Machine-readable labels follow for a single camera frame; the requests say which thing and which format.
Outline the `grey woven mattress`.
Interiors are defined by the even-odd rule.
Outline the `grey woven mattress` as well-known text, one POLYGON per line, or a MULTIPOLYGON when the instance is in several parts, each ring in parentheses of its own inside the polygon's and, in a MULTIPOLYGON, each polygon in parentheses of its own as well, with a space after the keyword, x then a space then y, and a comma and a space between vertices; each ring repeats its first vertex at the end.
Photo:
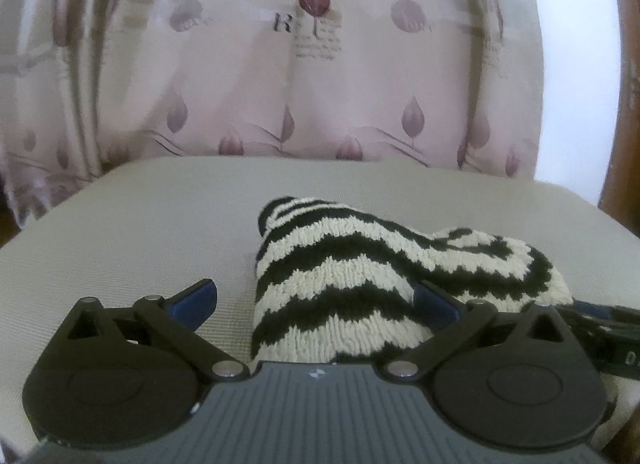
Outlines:
POLYGON ((639 304, 639 241, 559 186, 434 169, 396 158, 159 158, 115 169, 31 221, 1 251, 1 437, 37 440, 22 388, 84 296, 107 307, 169 296, 209 278, 216 313, 202 336, 250 357, 260 211, 280 197, 341 202, 422 231, 470 227, 521 239, 551 259, 578 299, 639 304))

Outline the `black white striped knit garment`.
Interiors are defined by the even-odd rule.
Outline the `black white striped knit garment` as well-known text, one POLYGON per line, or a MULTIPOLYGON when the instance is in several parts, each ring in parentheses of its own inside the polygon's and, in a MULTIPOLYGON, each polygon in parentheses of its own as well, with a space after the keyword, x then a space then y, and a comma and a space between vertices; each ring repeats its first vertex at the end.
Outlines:
POLYGON ((284 197, 262 209, 258 228, 253 363, 390 361, 436 332, 414 299, 422 282, 502 313, 573 302, 536 247, 468 227, 423 233, 347 204, 284 197))

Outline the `pink patterned curtain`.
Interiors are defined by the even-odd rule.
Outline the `pink patterned curtain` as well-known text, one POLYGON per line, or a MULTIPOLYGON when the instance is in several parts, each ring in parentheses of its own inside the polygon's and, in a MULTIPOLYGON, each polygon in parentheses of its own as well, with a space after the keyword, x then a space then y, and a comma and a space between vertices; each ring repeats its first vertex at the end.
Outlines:
POLYGON ((19 226, 125 163, 246 155, 535 175, 536 0, 1 0, 19 226))

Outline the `brown wooden frame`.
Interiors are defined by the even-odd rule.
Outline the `brown wooden frame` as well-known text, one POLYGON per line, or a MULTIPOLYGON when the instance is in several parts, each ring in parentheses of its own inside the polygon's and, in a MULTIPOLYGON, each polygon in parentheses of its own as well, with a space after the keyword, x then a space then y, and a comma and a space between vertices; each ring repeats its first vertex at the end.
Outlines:
POLYGON ((617 0, 620 98, 608 174, 599 207, 639 233, 639 0, 617 0))

